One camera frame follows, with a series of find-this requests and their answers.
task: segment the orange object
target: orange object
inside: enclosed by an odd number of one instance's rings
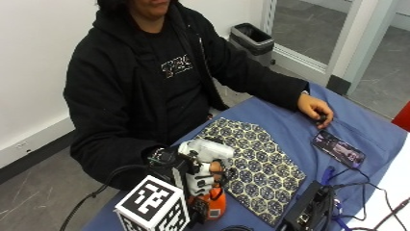
[[[224,213],[226,208],[226,196],[222,192],[219,198],[212,200],[220,193],[222,188],[212,188],[208,190],[208,194],[203,195],[203,200],[208,203],[207,219],[216,219]]]
[[[392,124],[410,132],[410,101],[392,119]]]
[[[208,193],[203,196],[190,197],[187,199],[187,204],[195,203],[196,200],[200,200],[206,204],[207,216],[206,219],[216,219],[222,216],[226,208],[226,197],[224,192],[220,188],[212,188],[208,190]]]

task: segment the fiducial marker cube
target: fiducial marker cube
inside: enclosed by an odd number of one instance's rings
[[[150,175],[115,205],[124,231],[176,231],[188,222],[183,191]]]

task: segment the blue table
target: blue table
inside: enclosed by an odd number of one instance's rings
[[[319,85],[310,84],[310,93],[324,100],[335,112],[333,120],[325,130],[365,154],[360,171],[369,177],[371,183],[377,184],[404,144],[407,132]],[[335,172],[345,169],[311,145],[310,141],[317,129],[314,121],[300,112],[290,112],[252,97],[219,113],[214,119],[219,117],[258,124],[266,130],[292,162],[306,173],[306,180],[296,194],[302,194],[314,180],[320,182],[321,174],[328,166],[335,167]],[[195,128],[176,142],[190,140],[211,121]],[[361,181],[364,181],[361,175],[348,170],[329,183],[348,184]],[[372,192],[373,188],[365,186],[365,199]],[[120,230],[119,220],[112,210],[124,195],[126,192],[119,192],[114,196],[83,227],[85,231]],[[355,215],[361,207],[360,186],[340,189],[336,191],[336,197],[343,201],[343,214]],[[195,224],[191,230],[220,230],[228,225],[238,224],[254,230],[272,230],[231,196],[227,195],[226,200],[227,205],[222,218],[207,221],[203,225]],[[339,226],[332,223],[331,230],[339,229]]]

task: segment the door frame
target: door frame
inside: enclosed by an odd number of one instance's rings
[[[353,0],[328,64],[274,45],[271,58],[290,70],[339,94],[348,95],[356,88],[375,49],[392,22],[397,0]],[[264,0],[260,29],[271,35],[276,0]]]

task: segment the black hoodie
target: black hoodie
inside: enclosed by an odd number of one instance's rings
[[[195,11],[171,3],[167,15],[180,45],[199,73],[210,106],[224,110],[212,77],[222,85],[290,110],[308,88],[304,81],[274,73],[220,38]],[[126,11],[97,12],[93,28],[77,45],[67,66],[63,97],[75,131],[70,154],[86,174],[105,182],[110,172],[143,165],[142,156],[167,146],[166,106],[154,54]],[[119,174],[110,186],[130,190],[144,172]]]

